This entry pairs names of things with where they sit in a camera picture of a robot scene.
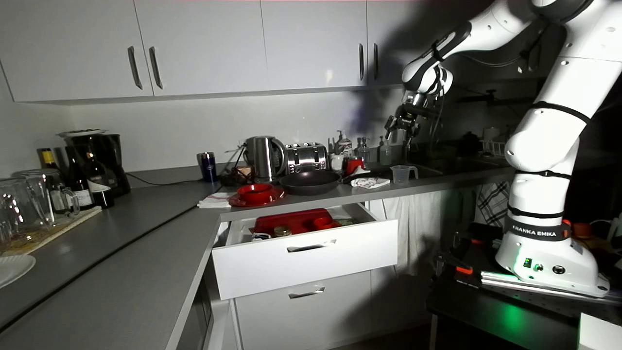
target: floor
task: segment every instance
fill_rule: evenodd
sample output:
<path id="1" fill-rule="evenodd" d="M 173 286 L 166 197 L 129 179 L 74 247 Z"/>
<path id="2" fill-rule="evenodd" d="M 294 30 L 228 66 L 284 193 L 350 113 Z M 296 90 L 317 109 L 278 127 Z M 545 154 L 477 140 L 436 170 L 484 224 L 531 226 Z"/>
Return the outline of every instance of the floor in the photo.
<path id="1" fill-rule="evenodd" d="M 335 350 L 428 350 L 430 327 L 409 329 Z"/>

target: gray countertop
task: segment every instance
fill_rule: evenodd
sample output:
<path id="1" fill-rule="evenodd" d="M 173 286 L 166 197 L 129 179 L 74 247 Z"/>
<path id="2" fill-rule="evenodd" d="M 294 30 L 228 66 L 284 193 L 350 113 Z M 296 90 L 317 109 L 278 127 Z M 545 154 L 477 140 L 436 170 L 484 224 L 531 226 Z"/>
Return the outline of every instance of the gray countertop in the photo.
<path id="1" fill-rule="evenodd" d="M 37 267 L 0 290 L 0 348 L 177 348 L 220 222 L 510 177 L 490 170 L 377 191 L 341 185 L 247 210 L 199 210 L 210 195 L 203 183 L 133 191 L 37 251 Z"/>

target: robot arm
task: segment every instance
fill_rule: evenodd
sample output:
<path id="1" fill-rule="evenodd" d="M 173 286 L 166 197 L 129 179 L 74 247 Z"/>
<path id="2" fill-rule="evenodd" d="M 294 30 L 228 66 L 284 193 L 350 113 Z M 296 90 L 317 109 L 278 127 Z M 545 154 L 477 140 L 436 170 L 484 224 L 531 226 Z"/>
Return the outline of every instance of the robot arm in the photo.
<path id="1" fill-rule="evenodd" d="M 414 119 L 430 98 L 451 88 L 444 61 L 465 51 L 494 51 L 539 16 L 564 24 L 568 41 L 537 101 L 506 146 L 517 170 L 510 189 L 498 263 L 510 284 L 603 298 L 609 282 L 595 259 L 564 236 L 566 193 L 580 135 L 622 72 L 622 0 L 498 0 L 467 26 L 434 43 L 405 68 L 407 101 L 397 115 Z"/>

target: black appliance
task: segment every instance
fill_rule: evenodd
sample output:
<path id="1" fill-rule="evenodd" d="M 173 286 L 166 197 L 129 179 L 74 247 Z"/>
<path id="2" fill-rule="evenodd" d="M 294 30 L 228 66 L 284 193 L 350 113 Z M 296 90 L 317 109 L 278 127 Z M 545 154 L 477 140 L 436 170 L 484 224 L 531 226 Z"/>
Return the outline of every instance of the black appliance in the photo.
<path id="1" fill-rule="evenodd" d="M 76 150 L 78 162 L 88 173 L 90 162 L 98 162 L 113 197 L 131 193 L 129 177 L 123 170 L 121 136 L 103 131 L 70 131 L 61 135 Z"/>

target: cabinet handle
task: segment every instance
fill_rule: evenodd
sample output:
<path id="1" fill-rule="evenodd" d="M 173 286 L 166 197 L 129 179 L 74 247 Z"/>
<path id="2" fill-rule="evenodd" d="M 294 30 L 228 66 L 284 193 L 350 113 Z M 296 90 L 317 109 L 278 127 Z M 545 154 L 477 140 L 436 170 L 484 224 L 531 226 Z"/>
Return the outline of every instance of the cabinet handle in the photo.
<path id="1" fill-rule="evenodd" d="M 136 49 L 129 47 L 129 59 L 131 59 L 131 68 L 133 68 L 133 78 L 138 90 L 142 90 L 140 74 L 138 74 L 138 63 L 136 63 Z"/>
<path id="2" fill-rule="evenodd" d="M 304 251 L 315 251 L 315 249 L 325 249 L 325 245 L 288 247 L 288 253 L 304 253 Z"/>
<path id="3" fill-rule="evenodd" d="M 381 78 L 381 61 L 379 61 L 379 51 L 377 45 L 374 45 L 374 78 Z"/>
<path id="4" fill-rule="evenodd" d="M 358 74 L 364 80 L 366 78 L 366 47 L 358 45 Z"/>
<path id="5" fill-rule="evenodd" d="M 152 68 L 154 68 L 156 86 L 160 90 L 164 90 L 156 47 L 150 47 L 150 61 L 152 61 Z"/>
<path id="6" fill-rule="evenodd" d="M 288 294 L 290 300 L 302 300 L 302 298 L 311 298 L 311 296 L 321 296 L 325 294 L 327 288 L 317 288 L 313 292 L 306 292 L 306 294 Z"/>

